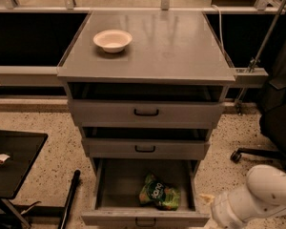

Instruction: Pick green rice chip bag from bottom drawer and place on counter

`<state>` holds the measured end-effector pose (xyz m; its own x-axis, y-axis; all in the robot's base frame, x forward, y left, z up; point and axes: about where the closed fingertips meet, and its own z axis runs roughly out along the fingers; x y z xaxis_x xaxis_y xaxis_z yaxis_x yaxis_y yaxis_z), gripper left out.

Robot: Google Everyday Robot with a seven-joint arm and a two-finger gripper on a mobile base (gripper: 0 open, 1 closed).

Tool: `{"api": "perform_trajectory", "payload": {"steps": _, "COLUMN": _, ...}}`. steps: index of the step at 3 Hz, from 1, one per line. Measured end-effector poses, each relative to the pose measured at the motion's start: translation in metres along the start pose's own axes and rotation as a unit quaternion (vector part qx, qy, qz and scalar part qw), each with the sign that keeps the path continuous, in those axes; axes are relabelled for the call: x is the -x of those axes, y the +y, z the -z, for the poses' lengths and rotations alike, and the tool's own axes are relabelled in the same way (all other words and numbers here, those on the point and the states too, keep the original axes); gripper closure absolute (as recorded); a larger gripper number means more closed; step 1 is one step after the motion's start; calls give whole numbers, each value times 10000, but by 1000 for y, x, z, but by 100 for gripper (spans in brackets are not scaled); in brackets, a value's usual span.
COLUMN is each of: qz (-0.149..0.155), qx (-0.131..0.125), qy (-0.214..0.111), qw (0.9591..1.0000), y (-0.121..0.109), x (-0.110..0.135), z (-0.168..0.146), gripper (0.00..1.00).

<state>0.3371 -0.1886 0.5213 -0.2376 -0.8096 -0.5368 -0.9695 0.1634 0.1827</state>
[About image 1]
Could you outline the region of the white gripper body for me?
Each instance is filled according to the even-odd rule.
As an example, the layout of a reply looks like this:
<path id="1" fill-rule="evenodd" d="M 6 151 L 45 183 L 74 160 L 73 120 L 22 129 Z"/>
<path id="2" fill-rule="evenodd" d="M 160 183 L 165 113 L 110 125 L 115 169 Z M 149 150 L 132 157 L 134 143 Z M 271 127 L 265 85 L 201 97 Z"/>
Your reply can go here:
<path id="1" fill-rule="evenodd" d="M 212 218 L 221 229 L 242 229 L 245 226 L 233 211 L 227 192 L 214 197 L 210 207 Z"/>

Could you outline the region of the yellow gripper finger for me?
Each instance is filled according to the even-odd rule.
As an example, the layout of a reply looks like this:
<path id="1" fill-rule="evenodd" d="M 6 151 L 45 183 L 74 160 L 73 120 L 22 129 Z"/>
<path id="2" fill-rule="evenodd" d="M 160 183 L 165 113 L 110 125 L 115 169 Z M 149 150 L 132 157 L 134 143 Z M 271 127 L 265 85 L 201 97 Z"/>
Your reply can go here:
<path id="1" fill-rule="evenodd" d="M 199 197 L 207 204 L 211 205 L 214 201 L 215 197 L 210 194 L 200 194 Z"/>

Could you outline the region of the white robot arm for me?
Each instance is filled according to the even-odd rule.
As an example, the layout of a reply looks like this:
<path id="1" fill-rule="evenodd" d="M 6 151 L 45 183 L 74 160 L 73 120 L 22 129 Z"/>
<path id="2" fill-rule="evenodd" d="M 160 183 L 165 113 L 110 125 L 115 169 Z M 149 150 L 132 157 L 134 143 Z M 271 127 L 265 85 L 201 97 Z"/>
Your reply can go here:
<path id="1" fill-rule="evenodd" d="M 286 173 L 270 165 L 251 168 L 245 182 L 217 196 L 200 194 L 221 229 L 244 229 L 253 219 L 286 216 Z"/>

